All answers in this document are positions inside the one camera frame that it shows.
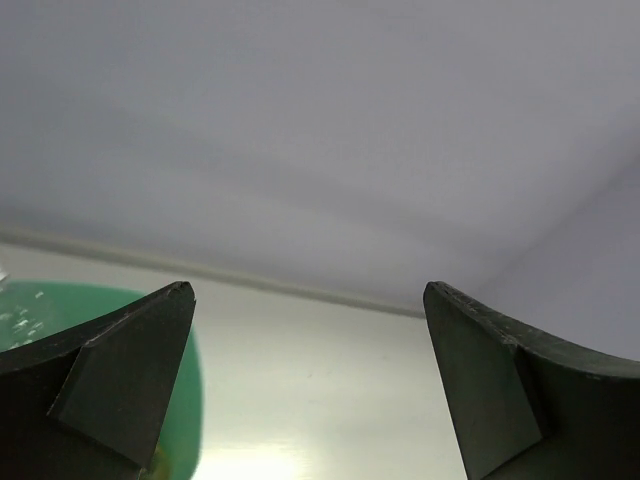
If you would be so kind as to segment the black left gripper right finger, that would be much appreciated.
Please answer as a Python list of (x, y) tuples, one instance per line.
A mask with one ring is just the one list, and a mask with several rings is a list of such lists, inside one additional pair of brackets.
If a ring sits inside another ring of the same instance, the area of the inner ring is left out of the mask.
[(501, 314), (444, 282), (426, 321), (469, 479), (636, 479), (639, 364)]

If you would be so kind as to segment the clear crushed water bottle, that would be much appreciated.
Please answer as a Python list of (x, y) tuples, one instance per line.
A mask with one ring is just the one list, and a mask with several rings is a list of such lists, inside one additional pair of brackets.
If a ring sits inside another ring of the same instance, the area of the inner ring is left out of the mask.
[(1, 351), (42, 338), (49, 318), (43, 289), (36, 284), (13, 280), (1, 265)]

